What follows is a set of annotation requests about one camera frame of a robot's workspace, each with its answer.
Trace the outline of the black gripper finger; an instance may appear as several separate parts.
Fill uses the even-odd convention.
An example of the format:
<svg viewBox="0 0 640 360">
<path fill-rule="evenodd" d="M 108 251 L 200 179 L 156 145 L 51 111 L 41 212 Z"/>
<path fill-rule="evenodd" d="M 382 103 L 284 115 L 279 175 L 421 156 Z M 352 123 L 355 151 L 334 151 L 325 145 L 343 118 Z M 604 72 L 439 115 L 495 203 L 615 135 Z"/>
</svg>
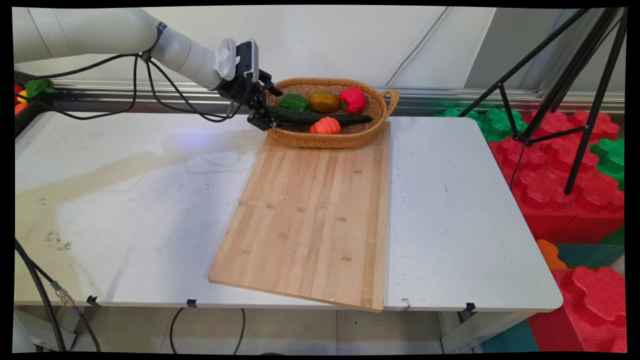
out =
<svg viewBox="0 0 640 360">
<path fill-rule="evenodd" d="M 247 107 L 249 108 L 247 121 L 250 125 L 263 132 L 267 132 L 277 125 L 277 122 L 272 116 L 266 95 L 254 96 L 254 98 L 247 103 Z"/>
<path fill-rule="evenodd" d="M 267 71 L 259 70 L 258 81 L 261 83 L 260 89 L 262 92 L 269 92 L 275 97 L 283 96 L 283 91 L 275 86 L 274 82 L 272 82 L 272 76 Z"/>
</svg>

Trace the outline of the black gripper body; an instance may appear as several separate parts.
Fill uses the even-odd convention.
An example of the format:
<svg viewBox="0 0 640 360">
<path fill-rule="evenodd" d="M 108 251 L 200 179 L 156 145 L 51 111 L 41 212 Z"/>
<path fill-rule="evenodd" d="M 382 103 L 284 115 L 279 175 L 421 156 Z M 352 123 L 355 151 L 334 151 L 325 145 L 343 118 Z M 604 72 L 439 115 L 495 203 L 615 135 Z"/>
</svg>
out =
<svg viewBox="0 0 640 360">
<path fill-rule="evenodd" d="M 248 107 L 256 95 L 266 95 L 261 91 L 259 81 L 259 47 L 256 42 L 242 42 L 231 51 L 229 69 L 233 70 L 230 80 L 224 79 L 218 85 L 218 94 L 234 103 Z"/>
</svg>

